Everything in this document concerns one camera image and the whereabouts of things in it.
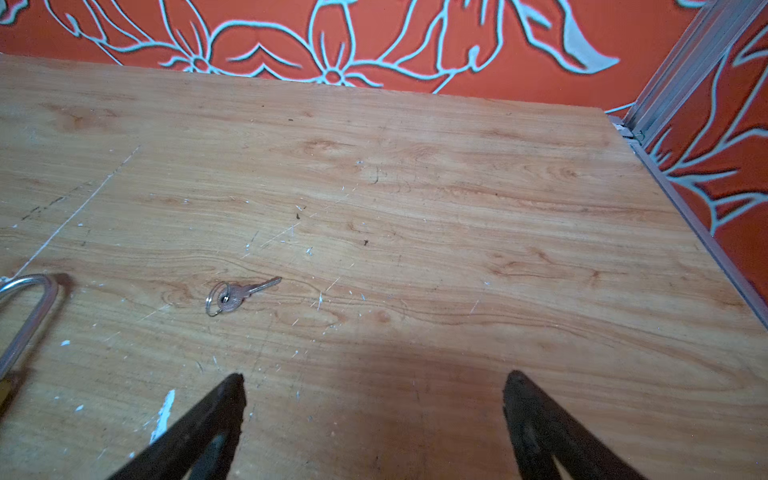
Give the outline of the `large brass padlock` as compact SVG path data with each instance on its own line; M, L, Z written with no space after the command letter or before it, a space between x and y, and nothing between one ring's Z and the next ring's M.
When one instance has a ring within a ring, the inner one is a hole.
M40 299L1 354L1 415L4 415L7 410L15 390L15 381L9 374L54 305L59 290L59 284L55 278L46 274L19 276L1 284L1 298L24 288L36 286L42 288Z

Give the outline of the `aluminium frame post right rear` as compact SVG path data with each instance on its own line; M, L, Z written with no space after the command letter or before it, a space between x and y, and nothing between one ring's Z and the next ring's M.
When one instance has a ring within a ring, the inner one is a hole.
M706 1L623 120L650 144L767 6L765 0Z

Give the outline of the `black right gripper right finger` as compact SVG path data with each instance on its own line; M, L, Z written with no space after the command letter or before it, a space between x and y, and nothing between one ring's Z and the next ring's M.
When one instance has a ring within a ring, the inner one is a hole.
M503 413L523 479L643 477L520 370L507 376Z

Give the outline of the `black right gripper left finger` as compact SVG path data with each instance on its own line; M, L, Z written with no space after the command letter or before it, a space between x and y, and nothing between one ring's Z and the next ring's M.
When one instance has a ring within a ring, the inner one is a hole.
M240 440L244 376L228 375L113 479L225 479Z

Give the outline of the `small silver key with ring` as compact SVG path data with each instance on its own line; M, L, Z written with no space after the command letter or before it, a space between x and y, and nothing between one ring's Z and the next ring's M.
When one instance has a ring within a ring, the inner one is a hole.
M233 312L252 295L276 286L281 281L281 277L274 277L265 282L248 285L220 281L210 290L206 297L205 312L209 317Z

